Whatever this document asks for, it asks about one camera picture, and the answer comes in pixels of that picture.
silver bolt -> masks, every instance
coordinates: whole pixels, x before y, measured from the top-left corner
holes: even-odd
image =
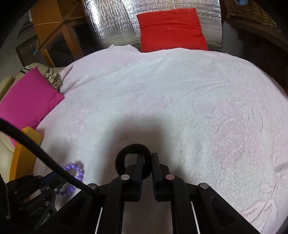
[[[168,175],[165,176],[165,178],[166,178],[167,180],[173,180],[173,179],[175,179],[175,176],[172,175],[172,174],[168,174]]]
[[[130,175],[124,174],[121,176],[121,180],[128,180],[130,179]]]
[[[209,188],[209,185],[207,183],[200,183],[200,187],[202,189],[208,189]]]
[[[93,184],[93,183],[88,184],[88,187],[90,187],[91,189],[95,189],[96,188],[96,184]]]

wicker basket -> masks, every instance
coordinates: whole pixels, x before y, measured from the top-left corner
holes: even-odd
[[[224,2],[229,16],[264,24],[277,31],[280,31],[277,24],[269,16],[269,14],[254,0],[248,0],[248,4],[246,6],[238,5],[235,0],[224,0]]]

yellow wooden armrest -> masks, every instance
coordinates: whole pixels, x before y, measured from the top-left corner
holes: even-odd
[[[41,136],[33,128],[23,128],[22,132],[30,137],[36,144],[41,144],[43,136]],[[26,147],[17,142],[12,158],[9,181],[32,174],[35,160],[36,156]]]

black ring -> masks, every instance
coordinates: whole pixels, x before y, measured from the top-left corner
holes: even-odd
[[[149,149],[141,144],[132,144],[122,149],[115,160],[115,168],[118,175],[124,175],[126,172],[125,157],[127,154],[142,153],[144,156],[144,165],[142,170],[143,179],[146,179],[152,172],[152,157]]]

blue object in basket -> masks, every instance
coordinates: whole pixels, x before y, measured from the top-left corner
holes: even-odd
[[[248,4],[248,0],[235,0],[238,5],[245,6]]]

